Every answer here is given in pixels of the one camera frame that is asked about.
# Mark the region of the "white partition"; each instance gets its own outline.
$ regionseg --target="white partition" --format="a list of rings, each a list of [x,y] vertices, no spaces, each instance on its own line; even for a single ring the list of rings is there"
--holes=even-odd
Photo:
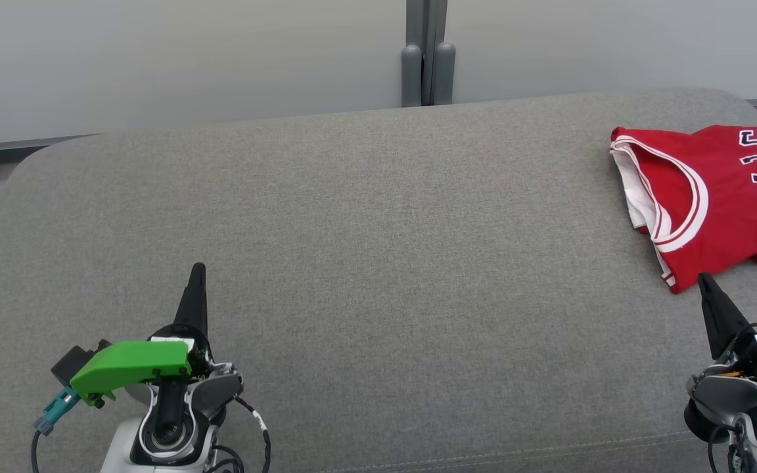
[[[450,0],[454,102],[635,87],[757,99],[757,2]]]
[[[403,0],[0,0],[0,143],[398,107],[403,46]]]

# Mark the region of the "red garment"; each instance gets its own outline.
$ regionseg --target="red garment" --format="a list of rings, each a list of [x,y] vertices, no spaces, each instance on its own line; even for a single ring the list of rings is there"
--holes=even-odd
[[[757,127],[619,127],[612,155],[633,226],[646,228],[673,293],[700,272],[757,261]]]

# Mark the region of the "gray fabric surface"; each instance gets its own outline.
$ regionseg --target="gray fabric surface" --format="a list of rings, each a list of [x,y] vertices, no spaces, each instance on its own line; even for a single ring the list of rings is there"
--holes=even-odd
[[[682,420],[709,362],[628,224],[618,125],[757,125],[727,93],[379,110],[102,135],[27,159],[0,197],[0,471],[73,344],[145,338],[208,266],[211,342],[237,362],[273,471],[706,471]],[[718,277],[757,321],[757,267]],[[42,471],[94,471],[124,393],[79,406]],[[242,411],[223,442],[258,471]]]

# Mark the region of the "teal connector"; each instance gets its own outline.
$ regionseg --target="teal connector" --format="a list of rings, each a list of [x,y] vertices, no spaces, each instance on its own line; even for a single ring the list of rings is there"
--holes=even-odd
[[[78,401],[81,401],[81,396],[75,392],[75,389],[63,388],[55,400],[43,409],[43,416],[34,422],[34,429],[43,435],[51,434],[51,431],[55,429],[55,423],[63,417],[63,414],[71,411]]]

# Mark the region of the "green bracket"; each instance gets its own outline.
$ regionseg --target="green bracket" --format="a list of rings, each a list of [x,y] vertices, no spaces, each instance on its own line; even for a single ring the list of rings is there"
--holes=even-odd
[[[115,401],[113,390],[192,372],[189,345],[185,342],[118,342],[97,352],[72,377],[70,384],[89,406],[102,395]]]

